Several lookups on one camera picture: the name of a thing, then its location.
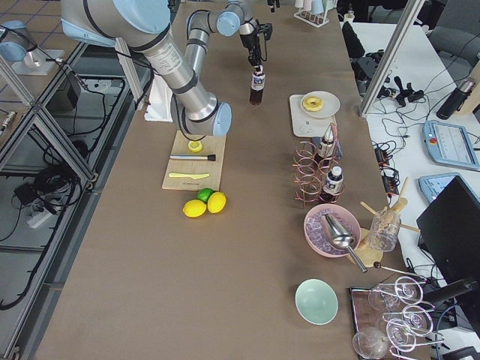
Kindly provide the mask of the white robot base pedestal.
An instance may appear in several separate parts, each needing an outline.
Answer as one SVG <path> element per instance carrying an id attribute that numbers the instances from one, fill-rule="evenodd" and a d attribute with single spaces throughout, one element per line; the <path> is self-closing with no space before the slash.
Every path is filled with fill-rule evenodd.
<path id="1" fill-rule="evenodd" d="M 173 122 L 171 114 L 172 90 L 159 75 L 154 75 L 148 96 L 144 119 L 147 122 Z"/>

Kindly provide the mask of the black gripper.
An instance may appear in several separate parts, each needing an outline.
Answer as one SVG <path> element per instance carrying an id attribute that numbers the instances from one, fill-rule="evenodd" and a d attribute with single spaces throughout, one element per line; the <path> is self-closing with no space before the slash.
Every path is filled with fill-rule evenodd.
<path id="1" fill-rule="evenodd" d="M 262 65 L 262 51 L 259 45 L 259 36 L 263 35 L 269 41 L 273 32 L 271 23 L 245 22 L 240 25 L 239 34 L 244 48 L 248 49 L 248 61 L 252 67 Z"/>
<path id="2" fill-rule="evenodd" d="M 280 0 L 267 0 L 267 5 L 269 6 L 270 11 L 276 11 L 281 7 Z"/>

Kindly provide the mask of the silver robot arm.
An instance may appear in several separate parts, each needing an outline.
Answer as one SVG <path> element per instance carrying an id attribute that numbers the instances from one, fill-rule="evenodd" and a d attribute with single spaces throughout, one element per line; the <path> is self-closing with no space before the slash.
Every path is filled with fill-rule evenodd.
<path id="1" fill-rule="evenodd" d="M 255 71 L 263 68 L 260 37 L 269 39 L 272 25 L 254 18 L 249 1 L 229 1 L 221 10 L 197 10 L 187 19 L 187 45 L 181 51 L 171 31 L 168 1 L 62 1 L 63 32 L 76 41 L 114 47 L 121 38 L 142 53 L 172 91 L 175 125 L 185 134 L 221 137 L 228 133 L 232 110 L 205 90 L 200 72 L 210 35 L 239 34 Z"/>

